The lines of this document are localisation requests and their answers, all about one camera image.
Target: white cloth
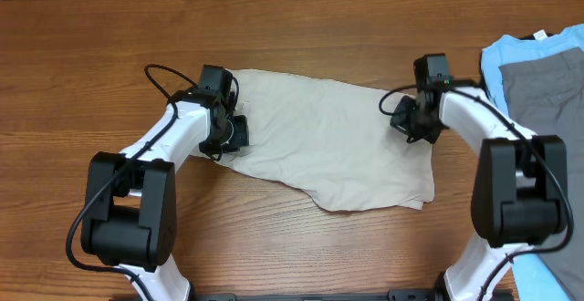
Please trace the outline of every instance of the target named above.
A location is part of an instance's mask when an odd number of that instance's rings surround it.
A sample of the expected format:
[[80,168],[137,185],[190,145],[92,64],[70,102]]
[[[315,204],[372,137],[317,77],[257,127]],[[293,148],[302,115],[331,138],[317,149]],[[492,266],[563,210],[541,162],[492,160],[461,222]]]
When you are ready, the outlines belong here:
[[[250,145],[219,164],[299,188],[329,211],[421,210],[433,199],[432,146],[408,144],[390,126],[378,110],[386,91],[253,69],[232,73],[240,84],[235,113],[247,116]],[[384,108],[393,110],[401,98],[389,97]]]

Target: wooden surface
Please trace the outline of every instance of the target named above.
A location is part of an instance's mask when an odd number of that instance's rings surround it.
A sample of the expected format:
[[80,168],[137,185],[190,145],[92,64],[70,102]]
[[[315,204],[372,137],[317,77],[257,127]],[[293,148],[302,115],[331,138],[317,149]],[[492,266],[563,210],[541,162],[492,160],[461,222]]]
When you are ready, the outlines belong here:
[[[103,300],[131,295],[130,285],[74,268],[64,242],[91,157],[132,144],[163,112],[144,65],[389,89],[412,83],[415,58],[445,52],[455,75],[476,78],[482,47],[581,23],[584,0],[12,1],[0,17],[0,299]],[[156,76],[168,90],[185,87]],[[189,159],[177,177],[173,253],[201,293],[429,287],[473,231],[475,165],[446,131],[433,148],[435,200],[422,211],[327,213],[303,192]]]

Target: white label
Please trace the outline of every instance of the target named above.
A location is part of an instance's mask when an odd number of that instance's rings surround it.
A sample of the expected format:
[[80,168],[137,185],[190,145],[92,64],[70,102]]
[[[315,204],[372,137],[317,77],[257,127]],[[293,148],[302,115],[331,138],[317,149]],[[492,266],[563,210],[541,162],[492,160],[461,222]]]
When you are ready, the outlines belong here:
[[537,40],[537,41],[541,41],[543,39],[548,38],[548,35],[546,34],[546,31],[544,30],[539,30],[536,33],[533,34],[533,37]]

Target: blue cloth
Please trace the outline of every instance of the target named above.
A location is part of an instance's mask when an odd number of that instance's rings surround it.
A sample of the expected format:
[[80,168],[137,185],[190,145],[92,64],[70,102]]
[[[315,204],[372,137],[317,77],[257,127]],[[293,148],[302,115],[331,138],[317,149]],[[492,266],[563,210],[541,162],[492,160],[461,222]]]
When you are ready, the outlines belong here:
[[543,40],[519,40],[508,35],[501,36],[493,45],[483,49],[481,57],[481,70],[489,98],[499,110],[509,116],[499,67],[541,59],[574,47],[584,50],[584,24],[566,27],[562,33]]
[[569,301],[566,293],[539,256],[520,255],[514,260],[512,268],[521,301]]

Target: wood grain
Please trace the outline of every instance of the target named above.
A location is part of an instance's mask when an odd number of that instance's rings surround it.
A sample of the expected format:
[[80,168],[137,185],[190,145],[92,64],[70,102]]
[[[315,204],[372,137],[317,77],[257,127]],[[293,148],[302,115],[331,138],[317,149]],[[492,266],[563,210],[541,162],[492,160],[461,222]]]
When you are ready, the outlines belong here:
[[[130,285],[75,269],[64,242],[90,158],[133,143],[163,112],[144,65],[392,88],[412,82],[415,58],[445,52],[455,75],[476,78],[482,47],[580,23],[584,0],[11,1],[0,16],[0,299],[100,300],[131,295]],[[431,286],[473,231],[475,166],[446,131],[433,148],[435,200],[422,211],[327,213],[281,183],[189,159],[177,176],[173,253],[200,293]],[[511,275],[501,286],[513,286]]]

